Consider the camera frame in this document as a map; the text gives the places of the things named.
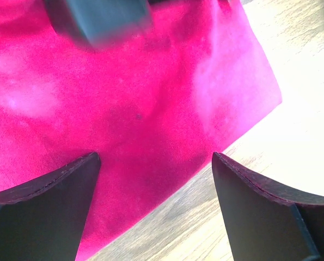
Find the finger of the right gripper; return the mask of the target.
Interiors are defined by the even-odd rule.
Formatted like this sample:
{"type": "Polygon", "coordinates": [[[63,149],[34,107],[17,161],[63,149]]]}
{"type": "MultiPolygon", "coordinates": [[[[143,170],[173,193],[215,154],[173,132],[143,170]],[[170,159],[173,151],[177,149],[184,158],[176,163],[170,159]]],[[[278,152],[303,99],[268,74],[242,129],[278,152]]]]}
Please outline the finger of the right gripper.
{"type": "Polygon", "coordinates": [[[148,1],[43,1],[54,31],[74,42],[99,47],[150,21],[148,1]]]}

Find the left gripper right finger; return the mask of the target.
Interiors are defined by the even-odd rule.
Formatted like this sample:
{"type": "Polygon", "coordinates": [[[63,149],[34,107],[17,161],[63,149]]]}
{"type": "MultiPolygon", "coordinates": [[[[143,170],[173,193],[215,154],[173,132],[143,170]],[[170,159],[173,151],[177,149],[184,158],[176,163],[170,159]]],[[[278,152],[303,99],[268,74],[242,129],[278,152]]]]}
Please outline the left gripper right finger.
{"type": "Polygon", "coordinates": [[[324,260],[324,196],[214,153],[212,173],[235,260],[324,260]]]}

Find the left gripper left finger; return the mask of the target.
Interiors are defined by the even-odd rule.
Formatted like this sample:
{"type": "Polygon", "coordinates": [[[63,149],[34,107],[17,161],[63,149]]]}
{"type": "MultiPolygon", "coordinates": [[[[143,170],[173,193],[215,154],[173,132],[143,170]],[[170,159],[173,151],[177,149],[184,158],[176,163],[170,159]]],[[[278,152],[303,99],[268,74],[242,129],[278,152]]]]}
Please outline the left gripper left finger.
{"type": "Polygon", "coordinates": [[[75,260],[101,167],[93,152],[0,192],[0,260],[75,260]]]}

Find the pink t shirt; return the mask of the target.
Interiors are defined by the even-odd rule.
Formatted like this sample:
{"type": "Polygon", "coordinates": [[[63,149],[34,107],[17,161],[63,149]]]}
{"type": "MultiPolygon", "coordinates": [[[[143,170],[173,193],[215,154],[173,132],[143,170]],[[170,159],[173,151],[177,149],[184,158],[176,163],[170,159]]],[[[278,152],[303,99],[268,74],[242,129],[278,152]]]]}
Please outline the pink t shirt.
{"type": "Polygon", "coordinates": [[[77,254],[123,234],[281,101],[240,1],[177,1],[103,51],[57,35],[40,1],[0,1],[0,191],[96,151],[77,254]]]}

